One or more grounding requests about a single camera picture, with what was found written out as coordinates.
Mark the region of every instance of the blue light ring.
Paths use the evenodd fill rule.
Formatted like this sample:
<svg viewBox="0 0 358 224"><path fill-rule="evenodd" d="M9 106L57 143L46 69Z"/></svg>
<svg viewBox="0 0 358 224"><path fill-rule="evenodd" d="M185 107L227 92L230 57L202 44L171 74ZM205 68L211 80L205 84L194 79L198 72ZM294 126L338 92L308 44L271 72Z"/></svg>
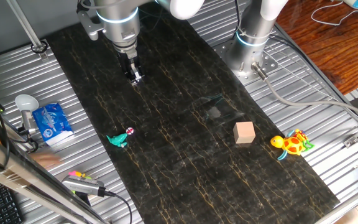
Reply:
<svg viewBox="0 0 358 224"><path fill-rule="evenodd" d="M100 18L101 20L103 20L104 22L113 23L113 24L120 24L120 23L123 23L123 22L130 21L133 17L136 16L136 14L138 13L138 11L139 11L139 8L136 7L134 13L132 13L130 16L128 16L128 17L125 18L125 19L119 19L119 20L106 19L106 18L100 16L97 11L96 11L96 13L97 13L97 15L99 16L99 18Z"/></svg>
<svg viewBox="0 0 358 224"><path fill-rule="evenodd" d="M267 40L266 40L265 42L263 42L261 44L250 44L250 43L247 43L247 42L245 42L244 40L242 40L240 38L240 35L239 35L238 31L236 32L236 35L237 35L237 38L240 40L241 43L243 43L245 45L248 45L248 46L251 46L251 47L259 47L259 46L265 45L266 42L267 42Z"/></svg>

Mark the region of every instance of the tissue pack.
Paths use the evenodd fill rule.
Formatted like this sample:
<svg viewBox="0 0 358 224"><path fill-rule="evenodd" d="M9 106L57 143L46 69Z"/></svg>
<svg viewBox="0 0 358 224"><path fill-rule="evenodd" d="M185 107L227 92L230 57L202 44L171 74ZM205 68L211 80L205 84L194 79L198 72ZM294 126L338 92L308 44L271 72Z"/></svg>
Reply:
<svg viewBox="0 0 358 224"><path fill-rule="evenodd" d="M49 146L73 134L66 115L58 103L36 109L32 112L42 138Z"/></svg>

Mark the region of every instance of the gray cable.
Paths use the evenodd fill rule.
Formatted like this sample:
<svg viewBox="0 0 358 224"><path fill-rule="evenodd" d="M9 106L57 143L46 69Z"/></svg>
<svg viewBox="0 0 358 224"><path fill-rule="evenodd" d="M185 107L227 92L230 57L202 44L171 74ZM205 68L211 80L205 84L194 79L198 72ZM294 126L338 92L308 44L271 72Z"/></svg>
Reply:
<svg viewBox="0 0 358 224"><path fill-rule="evenodd" d="M315 102L307 102L307 103L295 103L295 102L291 102L288 101L284 98L282 98L274 89L272 84L269 82L269 80L265 80L266 85L270 88L270 90L272 91L273 95L280 100L281 102L290 105L290 106L315 106L315 105L337 105L337 106L342 106L345 108L349 108L350 110L358 113L358 108L355 108L354 106L348 105L346 103L341 103L341 102L335 102L335 101L315 101Z"/></svg>
<svg viewBox="0 0 358 224"><path fill-rule="evenodd" d="M104 5L104 6L87 6L86 4L84 4L84 1L85 0L81 0L81 5L82 5L82 7L86 8L86 9L104 9L105 7L111 7L111 6L115 6L117 4L123 3L126 0L120 0L118 2L114 2L111 4Z"/></svg>

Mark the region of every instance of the wooden floor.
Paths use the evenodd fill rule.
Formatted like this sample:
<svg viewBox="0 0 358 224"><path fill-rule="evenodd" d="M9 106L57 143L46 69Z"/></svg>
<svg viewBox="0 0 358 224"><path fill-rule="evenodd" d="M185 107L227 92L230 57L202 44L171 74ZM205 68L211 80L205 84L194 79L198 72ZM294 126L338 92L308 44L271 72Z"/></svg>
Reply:
<svg viewBox="0 0 358 224"><path fill-rule="evenodd" d="M329 0L289 0L278 17L278 24L343 93L358 87L358 12L340 26L329 26L311 19L314 10L337 2ZM353 11L346 4L323 9L315 19L338 23Z"/></svg>

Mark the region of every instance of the white lamp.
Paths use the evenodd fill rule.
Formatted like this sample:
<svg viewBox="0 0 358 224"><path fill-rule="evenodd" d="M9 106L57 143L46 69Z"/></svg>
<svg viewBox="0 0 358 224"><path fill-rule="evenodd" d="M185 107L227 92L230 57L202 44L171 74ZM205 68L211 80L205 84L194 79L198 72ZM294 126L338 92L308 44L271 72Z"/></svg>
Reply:
<svg viewBox="0 0 358 224"><path fill-rule="evenodd" d="M32 122L31 112L38 109L38 101L30 95L21 94L15 98L15 104L22 113L23 127L27 131L27 134L35 134L37 127Z"/></svg>

